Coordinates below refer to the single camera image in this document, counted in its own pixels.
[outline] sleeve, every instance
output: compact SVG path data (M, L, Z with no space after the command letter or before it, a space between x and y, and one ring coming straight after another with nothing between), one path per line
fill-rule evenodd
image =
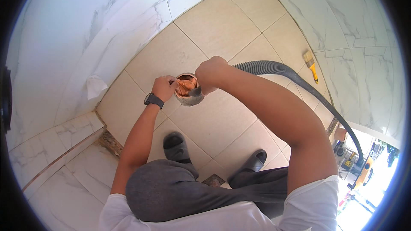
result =
M337 229L338 176L295 189L284 202L278 227L284 231L334 231Z
M132 214L125 195L110 194L100 213L99 231L113 230L124 218Z

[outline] man's left arm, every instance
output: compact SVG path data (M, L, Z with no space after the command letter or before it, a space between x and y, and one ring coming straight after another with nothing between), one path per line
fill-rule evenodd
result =
M162 76L154 81L151 92L165 102L171 98L176 88L177 82L174 77ZM131 129L121 153L110 194L125 195L126 184L132 173L138 167L147 163L151 150L154 123L159 111L160 106L156 104L147 105Z

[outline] paper towel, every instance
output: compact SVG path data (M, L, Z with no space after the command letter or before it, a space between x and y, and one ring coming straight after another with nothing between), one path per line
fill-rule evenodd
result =
M91 75L87 78L87 99L90 100L101 94L108 88L107 84L97 75Z

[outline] black wristwatch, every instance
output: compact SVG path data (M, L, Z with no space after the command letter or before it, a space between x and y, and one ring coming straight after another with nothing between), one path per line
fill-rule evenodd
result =
M164 105L164 102L160 98L158 98L155 94L150 93L144 99L144 104L145 105L156 104L156 105L160 106L160 109L162 109L163 105Z

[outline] black corrugated hose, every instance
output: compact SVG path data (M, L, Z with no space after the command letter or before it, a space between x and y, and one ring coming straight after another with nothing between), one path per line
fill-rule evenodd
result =
M359 159L356 165L361 167L363 159L364 159L361 146L353 130L348 125L347 121L345 121L344 118L342 118L342 116L338 113L338 111L336 111L336 109L324 98L324 96L322 96L322 94L320 94L314 87L312 87L304 79L302 79L293 69L291 69L285 64L274 62L274 61L267 61L267 60L239 63L233 66L237 69L244 70L245 72L248 72L254 75L277 74L277 75L285 76L289 78L290 80L292 80L297 85L301 86L303 89L310 92L312 95L314 95L336 117L336 119L344 126L348 134L351 136L354 144L357 147L358 156L359 156ZM192 92L190 92L190 95L195 96L195 97L200 96L201 87L193 89Z

